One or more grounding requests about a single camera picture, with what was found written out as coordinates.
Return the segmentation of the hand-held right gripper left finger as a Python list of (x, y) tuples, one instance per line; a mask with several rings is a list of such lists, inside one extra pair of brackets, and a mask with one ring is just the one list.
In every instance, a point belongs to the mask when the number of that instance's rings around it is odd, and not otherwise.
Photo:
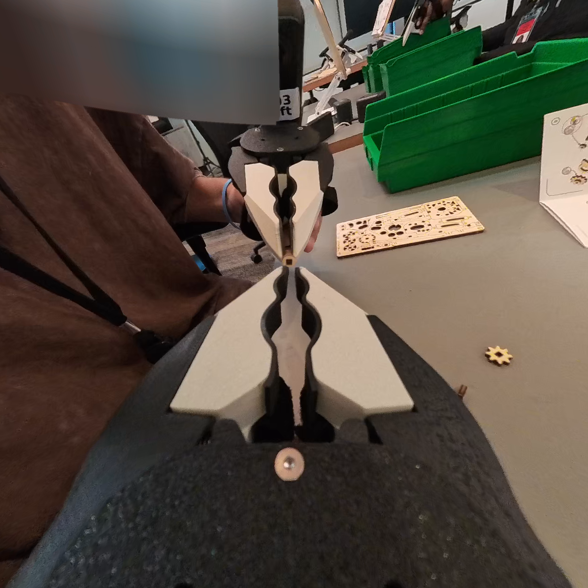
[(214, 317), (171, 401), (173, 413), (232, 420), (247, 441), (279, 391), (273, 334), (289, 269), (275, 269)]

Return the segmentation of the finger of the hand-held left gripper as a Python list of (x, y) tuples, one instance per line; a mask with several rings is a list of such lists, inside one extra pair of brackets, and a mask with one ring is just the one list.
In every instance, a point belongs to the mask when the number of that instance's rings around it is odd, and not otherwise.
[(247, 212), (275, 258), (282, 261), (282, 221), (277, 197), (271, 190), (275, 180), (277, 174), (271, 166), (262, 163), (245, 166)]
[(290, 243), (292, 256), (297, 259), (311, 238), (322, 208), (323, 191), (320, 188), (319, 164), (315, 160), (301, 160), (290, 166), (289, 175), (295, 184), (290, 199)]

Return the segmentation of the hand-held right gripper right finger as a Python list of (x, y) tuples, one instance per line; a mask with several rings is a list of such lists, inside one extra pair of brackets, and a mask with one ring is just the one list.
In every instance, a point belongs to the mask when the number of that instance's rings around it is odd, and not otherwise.
[(305, 268), (295, 270), (311, 410), (340, 429), (348, 420), (406, 413), (415, 404), (368, 314)]

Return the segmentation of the person's left forearm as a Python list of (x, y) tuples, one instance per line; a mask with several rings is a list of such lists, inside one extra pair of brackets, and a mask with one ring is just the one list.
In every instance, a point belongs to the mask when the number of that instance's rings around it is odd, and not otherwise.
[(185, 220), (187, 223), (228, 223), (228, 207), (224, 204), (224, 178), (199, 175), (190, 186)]

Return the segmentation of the white jointed arm stand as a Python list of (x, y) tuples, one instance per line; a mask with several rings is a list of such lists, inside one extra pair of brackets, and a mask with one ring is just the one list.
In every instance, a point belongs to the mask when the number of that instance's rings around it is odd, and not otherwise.
[(324, 114), (335, 114), (334, 96), (341, 84), (343, 89), (349, 89), (363, 80), (366, 58), (348, 45), (347, 37), (336, 44), (336, 49), (337, 59), (330, 54), (329, 48), (321, 51), (319, 56), (323, 62), (320, 70), (303, 84), (303, 94), (308, 94), (303, 108), (311, 107), (306, 117), (308, 125)]

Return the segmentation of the grey desk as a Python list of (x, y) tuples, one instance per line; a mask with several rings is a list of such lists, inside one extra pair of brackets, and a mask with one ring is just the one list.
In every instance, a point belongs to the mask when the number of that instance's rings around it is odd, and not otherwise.
[[(587, 249), (540, 206), (539, 158), (391, 195), (359, 145), (334, 155), (333, 184), (339, 208), (302, 264), (467, 386), (526, 518), (587, 587)], [(483, 233), (336, 257), (338, 223), (449, 196)]]

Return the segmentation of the person's left hand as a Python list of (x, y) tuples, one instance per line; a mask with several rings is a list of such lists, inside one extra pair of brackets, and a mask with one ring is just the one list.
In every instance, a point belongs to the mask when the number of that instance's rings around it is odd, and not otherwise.
[(322, 215), (319, 214), (319, 216), (318, 216), (318, 218), (317, 218), (317, 220), (315, 222), (315, 225), (313, 227), (313, 231), (312, 231), (312, 233), (310, 235), (310, 238), (307, 241), (307, 244), (305, 246), (305, 249), (304, 249), (304, 252), (305, 253), (310, 253), (314, 249), (315, 244), (316, 244), (316, 241), (317, 241), (318, 236), (319, 236), (319, 232), (320, 232), (321, 226), (322, 226), (322, 220), (323, 220)]

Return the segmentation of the blue wristband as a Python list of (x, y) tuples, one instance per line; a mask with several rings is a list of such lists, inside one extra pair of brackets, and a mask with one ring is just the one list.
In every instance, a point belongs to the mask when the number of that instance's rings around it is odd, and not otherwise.
[(233, 222), (230, 211), (229, 211), (229, 202), (228, 202), (228, 188), (230, 187), (230, 185), (232, 184), (232, 179), (227, 179), (224, 182), (223, 188), (222, 188), (222, 208), (223, 208), (223, 212), (224, 212), (224, 218), (226, 219), (227, 223), (230, 224), (232, 227), (234, 227), (237, 230), (240, 230), (240, 225)]

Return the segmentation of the plywood parts sheet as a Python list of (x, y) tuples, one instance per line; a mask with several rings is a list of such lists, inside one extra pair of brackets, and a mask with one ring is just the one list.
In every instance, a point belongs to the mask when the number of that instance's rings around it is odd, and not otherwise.
[(476, 235), (484, 226), (457, 196), (348, 220), (336, 226), (336, 257)]

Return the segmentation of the person in brown shirt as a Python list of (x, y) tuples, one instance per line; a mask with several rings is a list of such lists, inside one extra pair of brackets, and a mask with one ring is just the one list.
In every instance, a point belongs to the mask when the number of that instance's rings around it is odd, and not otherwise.
[[(140, 329), (180, 339), (249, 283), (175, 233), (200, 170), (145, 115), (1, 95), (1, 187)], [(230, 185), (233, 222), (245, 211)], [(151, 365), (128, 331), (1, 269), (1, 583)]]

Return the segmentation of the green plastic bin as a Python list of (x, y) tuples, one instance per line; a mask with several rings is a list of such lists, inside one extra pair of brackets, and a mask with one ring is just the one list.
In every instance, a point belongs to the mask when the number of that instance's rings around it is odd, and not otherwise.
[(587, 38), (549, 40), (371, 104), (364, 150), (402, 192), (540, 155), (546, 114), (587, 103)]
[(405, 45), (398, 38), (368, 56), (365, 88), (391, 97), (465, 70), (481, 55), (482, 39), (480, 26), (452, 33), (449, 19), (439, 19)]

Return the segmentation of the white instruction leaflet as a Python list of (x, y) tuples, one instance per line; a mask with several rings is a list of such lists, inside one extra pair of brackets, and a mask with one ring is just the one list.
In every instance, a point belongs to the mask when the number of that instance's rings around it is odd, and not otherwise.
[(587, 104), (544, 116), (539, 203), (587, 248)]

